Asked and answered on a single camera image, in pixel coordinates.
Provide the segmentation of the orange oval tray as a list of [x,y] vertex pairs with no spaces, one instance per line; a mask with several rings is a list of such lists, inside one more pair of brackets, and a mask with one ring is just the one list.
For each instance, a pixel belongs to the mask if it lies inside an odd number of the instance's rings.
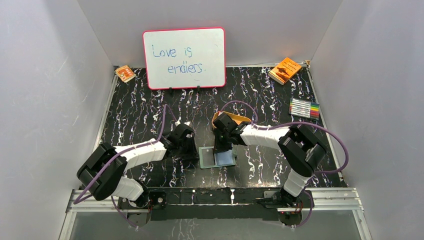
[[222,115],[222,114],[226,114],[226,115],[228,115],[233,121],[235,121],[238,125],[241,123],[241,122],[251,122],[252,120],[250,119],[250,118],[248,118],[248,117],[246,117],[246,116],[241,116],[241,115],[237,115],[237,114],[233,114],[233,113],[230,113],[230,112],[227,112],[227,111],[218,111],[218,112],[216,112],[214,115],[213,115],[213,117],[212,117],[212,119],[211,119],[211,126],[212,126],[212,129],[214,130],[214,129],[216,129],[217,127],[215,126],[215,124],[213,123],[217,118],[218,118],[218,116],[220,116],[220,115]]

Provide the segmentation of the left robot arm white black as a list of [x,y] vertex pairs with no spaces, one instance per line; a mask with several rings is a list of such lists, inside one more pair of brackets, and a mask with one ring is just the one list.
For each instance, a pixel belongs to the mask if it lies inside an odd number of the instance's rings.
[[194,135],[190,123],[185,122],[159,140],[152,138],[127,146],[101,143],[76,176],[97,201],[118,197],[127,199],[137,208],[144,208],[150,202],[148,188],[138,179],[125,177],[124,172],[166,158],[198,159]]

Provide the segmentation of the mint green card holder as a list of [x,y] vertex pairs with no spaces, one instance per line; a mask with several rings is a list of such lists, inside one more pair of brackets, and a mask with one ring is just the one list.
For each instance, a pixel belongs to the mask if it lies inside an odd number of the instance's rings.
[[235,166],[237,154],[235,151],[214,152],[212,146],[199,147],[199,162],[201,169],[211,169]]

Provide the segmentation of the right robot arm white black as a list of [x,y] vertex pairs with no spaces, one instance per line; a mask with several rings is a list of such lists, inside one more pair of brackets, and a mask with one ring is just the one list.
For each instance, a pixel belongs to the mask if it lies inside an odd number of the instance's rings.
[[301,201],[302,191],[327,155],[327,148],[305,122],[283,127],[256,126],[249,118],[221,111],[212,118],[212,128],[216,153],[242,145],[268,147],[283,154],[291,168],[280,191],[282,202],[288,207]]

